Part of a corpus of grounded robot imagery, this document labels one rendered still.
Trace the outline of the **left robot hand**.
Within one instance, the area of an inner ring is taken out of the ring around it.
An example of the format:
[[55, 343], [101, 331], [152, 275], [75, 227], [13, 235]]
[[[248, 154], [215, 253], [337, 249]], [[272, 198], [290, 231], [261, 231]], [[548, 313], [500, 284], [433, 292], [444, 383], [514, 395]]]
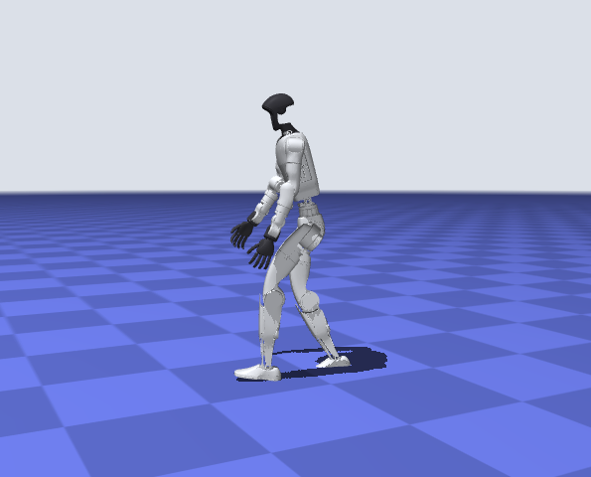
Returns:
[[256, 249], [256, 248], [257, 248], [255, 255], [253, 256], [253, 258], [252, 258], [252, 259], [251, 259], [251, 261], [249, 262], [249, 264], [252, 264], [252, 263], [254, 262], [254, 260], [256, 259], [256, 257], [258, 256], [258, 254], [259, 254], [259, 257], [258, 257], [258, 259], [257, 259], [257, 261], [256, 261], [256, 263], [255, 263], [255, 265], [253, 266], [254, 268], [256, 268], [256, 267], [257, 267], [257, 265], [259, 264], [259, 262], [260, 262], [260, 260], [261, 260], [262, 256], [264, 255], [264, 257], [263, 257], [263, 260], [262, 260], [262, 262], [261, 262], [261, 264], [259, 265], [259, 267], [258, 267], [258, 268], [260, 269], [260, 268], [263, 266], [263, 264], [264, 264], [264, 262], [265, 262], [266, 258], [268, 257], [268, 258], [267, 258], [267, 261], [266, 261], [266, 264], [265, 264], [265, 267], [264, 267], [264, 269], [266, 269], [266, 268], [268, 267], [268, 265], [269, 265], [269, 262], [270, 262], [271, 256], [272, 256], [272, 255], [273, 255], [273, 253], [274, 253], [274, 242], [276, 242], [276, 241], [278, 240], [278, 238], [279, 238], [279, 235], [280, 235], [281, 231], [280, 231], [280, 233], [279, 233], [278, 237], [277, 237], [277, 238], [275, 238], [275, 237], [273, 237], [273, 236], [270, 236], [270, 235], [268, 234], [268, 232], [269, 232], [269, 230], [270, 230], [270, 227], [271, 227], [271, 225], [270, 225], [270, 226], [268, 226], [268, 228], [266, 229], [266, 232], [265, 232], [265, 234], [264, 234], [264, 237], [265, 237], [265, 238], [264, 238], [264, 239], [261, 239], [259, 243], [257, 243], [256, 245], [254, 245], [253, 247], [251, 247], [251, 248], [250, 248], [250, 249], [247, 251], [247, 254], [249, 254], [249, 253], [251, 253], [251, 252], [252, 252], [254, 249]]

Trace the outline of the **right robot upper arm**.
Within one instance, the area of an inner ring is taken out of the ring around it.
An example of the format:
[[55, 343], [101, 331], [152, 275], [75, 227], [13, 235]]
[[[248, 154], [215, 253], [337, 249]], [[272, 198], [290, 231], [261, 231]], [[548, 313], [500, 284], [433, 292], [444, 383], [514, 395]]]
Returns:
[[283, 178], [283, 175], [280, 171], [280, 168], [277, 165], [277, 160], [276, 160], [276, 171], [277, 171], [277, 175], [272, 177], [269, 181], [269, 187], [274, 190], [277, 193], [280, 193], [280, 187], [283, 183], [285, 183], [285, 180]]

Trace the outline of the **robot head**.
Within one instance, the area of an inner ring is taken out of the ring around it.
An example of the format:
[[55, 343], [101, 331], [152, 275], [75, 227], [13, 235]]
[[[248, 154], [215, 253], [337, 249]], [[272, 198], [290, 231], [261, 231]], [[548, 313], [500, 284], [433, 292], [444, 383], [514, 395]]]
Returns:
[[[274, 94], [274, 95], [270, 96], [269, 98], [267, 98], [262, 104], [262, 108], [270, 113], [273, 129], [275, 131], [281, 129], [282, 136], [280, 138], [285, 136], [283, 134], [283, 132], [288, 131], [288, 130], [291, 130], [292, 133], [299, 132], [298, 130], [296, 130], [292, 126], [292, 124], [290, 122], [283, 123], [283, 124], [278, 123], [277, 113], [284, 114], [286, 112], [286, 107], [293, 105], [293, 104], [294, 104], [293, 99], [288, 94], [285, 94], [285, 93]], [[289, 131], [290, 134], [291, 134], [291, 131]]]

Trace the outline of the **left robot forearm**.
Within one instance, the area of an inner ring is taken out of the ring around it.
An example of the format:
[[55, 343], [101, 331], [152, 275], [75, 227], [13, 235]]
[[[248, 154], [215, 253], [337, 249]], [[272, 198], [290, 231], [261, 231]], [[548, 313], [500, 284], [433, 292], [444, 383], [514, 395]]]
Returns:
[[278, 237], [281, 229], [285, 225], [290, 209], [293, 209], [294, 186], [290, 183], [284, 183], [280, 188], [280, 197], [277, 201], [275, 215], [271, 219], [271, 227], [268, 232], [270, 236]]

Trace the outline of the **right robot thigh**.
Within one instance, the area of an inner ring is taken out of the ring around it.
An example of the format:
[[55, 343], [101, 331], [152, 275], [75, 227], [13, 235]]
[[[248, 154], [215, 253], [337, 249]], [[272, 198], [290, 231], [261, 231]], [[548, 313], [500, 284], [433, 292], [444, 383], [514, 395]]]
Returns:
[[311, 266], [311, 252], [299, 243], [297, 246], [303, 255], [299, 257], [299, 262], [289, 273], [290, 284], [299, 307], [306, 312], [312, 312], [318, 308], [320, 300], [315, 292], [306, 289]]

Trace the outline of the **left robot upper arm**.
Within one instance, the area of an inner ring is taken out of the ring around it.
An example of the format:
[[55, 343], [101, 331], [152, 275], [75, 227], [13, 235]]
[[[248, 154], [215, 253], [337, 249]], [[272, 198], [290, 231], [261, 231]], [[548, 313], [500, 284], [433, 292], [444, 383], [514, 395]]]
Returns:
[[301, 164], [304, 150], [305, 142], [301, 138], [291, 137], [286, 140], [286, 174], [288, 176], [288, 181], [285, 183], [290, 183], [294, 186], [294, 197], [299, 192]]

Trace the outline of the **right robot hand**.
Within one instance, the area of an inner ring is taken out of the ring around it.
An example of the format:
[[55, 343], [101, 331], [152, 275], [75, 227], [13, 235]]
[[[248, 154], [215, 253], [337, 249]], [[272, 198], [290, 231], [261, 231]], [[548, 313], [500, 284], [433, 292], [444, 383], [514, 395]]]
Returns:
[[[231, 234], [234, 233], [235, 230], [237, 230], [232, 237], [230, 238], [230, 242], [233, 243], [233, 246], [236, 247], [236, 242], [237, 242], [237, 247], [239, 248], [239, 245], [241, 243], [241, 248], [244, 249], [244, 244], [247, 240], [247, 238], [251, 235], [253, 227], [257, 227], [259, 224], [256, 224], [252, 221], [252, 218], [256, 215], [256, 211], [252, 212], [249, 217], [247, 218], [248, 222], [242, 222], [240, 225], [235, 226], [232, 230], [231, 230]], [[238, 235], [237, 235], [238, 234]], [[237, 236], [236, 236], [237, 235]], [[241, 236], [241, 237], [240, 237]], [[234, 240], [233, 240], [234, 239]], [[242, 240], [243, 239], [243, 240]], [[237, 241], [238, 240], [238, 241]], [[241, 242], [242, 241], [242, 242]]]

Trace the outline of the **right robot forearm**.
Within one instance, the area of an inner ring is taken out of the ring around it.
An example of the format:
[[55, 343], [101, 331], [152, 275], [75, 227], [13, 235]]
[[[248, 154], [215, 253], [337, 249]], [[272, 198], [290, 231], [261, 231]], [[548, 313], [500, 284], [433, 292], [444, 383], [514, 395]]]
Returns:
[[269, 209], [272, 207], [275, 201], [278, 199], [278, 195], [274, 190], [267, 186], [267, 189], [264, 193], [265, 195], [261, 199], [260, 203], [256, 206], [255, 210], [256, 215], [252, 218], [252, 221], [256, 224], [261, 223], [263, 218], [268, 215]]

